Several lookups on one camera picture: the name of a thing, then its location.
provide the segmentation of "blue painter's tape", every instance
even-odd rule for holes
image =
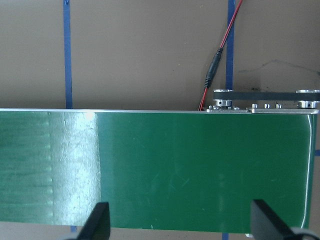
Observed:
[[[70,232],[76,233],[77,232],[77,226],[70,226]]]
[[[236,10],[236,0],[228,0],[228,25]],[[232,90],[234,85],[234,23],[226,40],[225,89]]]
[[[223,232],[222,233],[222,240],[229,240],[229,233]]]
[[[62,0],[64,35],[65,108],[72,109],[70,0]]]

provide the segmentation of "green conveyor belt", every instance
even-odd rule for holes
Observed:
[[[0,111],[0,221],[250,232],[250,201],[307,226],[315,114]]]

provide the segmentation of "cable connector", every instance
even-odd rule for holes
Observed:
[[[218,51],[216,51],[216,54],[214,55],[214,57],[212,59],[209,70],[205,76],[204,87],[206,89],[211,87],[212,80],[214,79],[214,77],[216,75],[223,50],[224,50],[223,48],[219,48]]]

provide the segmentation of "dark stain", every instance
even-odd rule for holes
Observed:
[[[240,71],[238,71],[238,73],[240,73],[240,74],[252,73],[252,72],[255,72],[255,71],[263,69],[264,67],[266,67],[269,64],[286,65],[286,66],[289,66],[289,67],[292,67],[292,68],[302,69],[304,71],[315,73],[318,76],[320,76],[320,71],[316,71],[316,70],[311,69],[311,68],[307,68],[307,67],[304,67],[304,66],[296,65],[296,64],[293,64],[293,63],[290,63],[290,62],[287,62],[287,61],[281,61],[281,60],[278,60],[278,59],[274,59],[274,60],[268,61],[268,62],[262,64],[260,67],[257,67],[257,68],[254,68],[254,69],[240,70]]]

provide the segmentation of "red wire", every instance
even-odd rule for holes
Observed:
[[[232,18],[231,18],[231,21],[230,21],[230,23],[229,23],[229,25],[228,25],[228,28],[226,29],[226,32],[225,32],[224,37],[223,37],[223,40],[222,40],[222,42],[221,42],[221,44],[220,44],[220,48],[221,48],[221,49],[224,47],[224,45],[225,45],[225,43],[226,43],[227,37],[228,37],[228,35],[229,35],[229,32],[230,32],[230,30],[231,30],[232,25],[234,24],[234,21],[235,21],[235,19],[236,19],[236,16],[237,16],[237,14],[238,14],[238,11],[239,11],[239,8],[240,8],[242,2],[243,2],[243,0],[240,0],[239,3],[238,3],[238,5],[236,6],[236,9],[235,9],[235,11],[234,11],[234,13],[233,13],[233,16],[232,16]]]
[[[228,25],[228,28],[226,29],[226,32],[225,32],[224,37],[223,37],[223,39],[222,39],[222,42],[221,42],[221,44],[220,44],[220,48],[221,48],[221,49],[224,48],[224,45],[225,45],[226,40],[227,40],[227,37],[228,37],[228,35],[229,35],[229,32],[230,32],[230,30],[231,30],[232,25],[234,24],[234,21],[235,21],[235,19],[236,19],[236,16],[237,16],[237,14],[238,14],[238,11],[239,11],[239,8],[240,8],[242,2],[243,2],[243,0],[239,0],[238,5],[236,6],[236,9],[235,9],[235,11],[234,11],[234,13],[233,13],[233,16],[232,16],[232,18],[231,18],[231,21],[230,21],[230,23],[229,23],[229,25]],[[204,89],[203,96],[202,96],[202,99],[201,99],[201,102],[200,102],[200,105],[199,105],[199,108],[198,108],[198,111],[202,111],[202,110],[203,110],[203,107],[204,107],[204,104],[205,104],[205,100],[206,100],[207,92],[208,92],[208,88],[205,88],[205,89]]]
[[[202,99],[201,99],[201,102],[200,102],[200,105],[199,105],[199,108],[198,108],[198,111],[202,111],[203,110],[202,108],[203,108],[203,106],[205,104],[207,92],[208,92],[208,88],[205,88],[203,96],[202,96]]]

